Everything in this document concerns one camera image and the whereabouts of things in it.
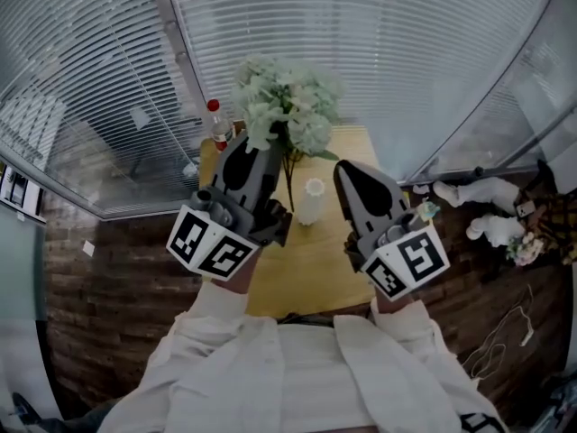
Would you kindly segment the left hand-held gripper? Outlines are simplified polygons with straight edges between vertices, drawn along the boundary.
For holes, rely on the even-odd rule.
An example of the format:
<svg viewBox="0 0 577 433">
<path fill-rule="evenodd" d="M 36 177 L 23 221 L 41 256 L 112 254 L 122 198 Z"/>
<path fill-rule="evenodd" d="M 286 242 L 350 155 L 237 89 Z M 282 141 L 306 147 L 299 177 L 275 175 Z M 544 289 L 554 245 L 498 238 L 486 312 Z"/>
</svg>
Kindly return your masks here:
<svg viewBox="0 0 577 433">
<path fill-rule="evenodd" d="M 286 243 L 292 214 L 272 197 L 284 148 L 250 149 L 240 133 L 219 154 L 212 179 L 183 205 L 166 249 L 188 271 L 229 281 L 262 247 Z"/>
</svg>

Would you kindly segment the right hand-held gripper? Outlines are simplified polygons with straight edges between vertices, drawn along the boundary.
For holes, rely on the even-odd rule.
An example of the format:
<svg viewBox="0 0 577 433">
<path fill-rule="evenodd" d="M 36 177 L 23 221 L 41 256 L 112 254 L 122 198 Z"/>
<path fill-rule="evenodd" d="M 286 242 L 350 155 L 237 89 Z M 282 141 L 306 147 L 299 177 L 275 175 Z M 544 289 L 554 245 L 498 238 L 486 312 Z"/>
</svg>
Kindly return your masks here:
<svg viewBox="0 0 577 433">
<path fill-rule="evenodd" d="M 355 272 L 396 301 L 450 268 L 439 234 L 409 205 L 398 183 L 358 161 L 335 164 L 334 186 L 352 232 L 344 243 Z"/>
</svg>

